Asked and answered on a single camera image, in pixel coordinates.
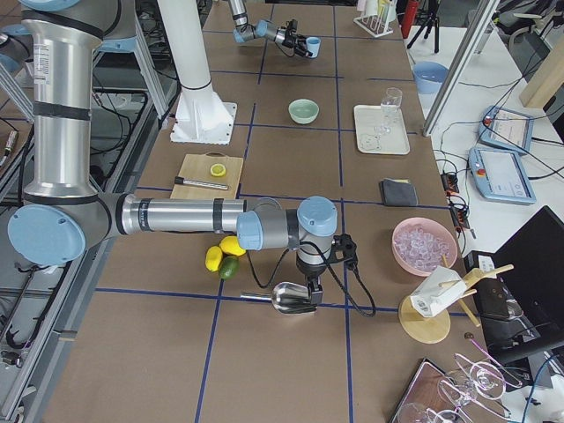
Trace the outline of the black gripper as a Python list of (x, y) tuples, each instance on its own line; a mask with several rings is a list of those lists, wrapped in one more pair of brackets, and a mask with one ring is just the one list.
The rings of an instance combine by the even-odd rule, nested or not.
[(304, 275), (308, 286), (309, 301), (313, 306), (318, 306), (323, 301), (323, 288), (321, 275), (325, 272), (324, 266), (305, 266), (299, 268)]
[(286, 48), (295, 49), (295, 54), (297, 56), (312, 58), (313, 53), (310, 52), (306, 47), (307, 37), (297, 33), (298, 21), (296, 19), (291, 19), (286, 22), (284, 29), (284, 40), (283, 46)]

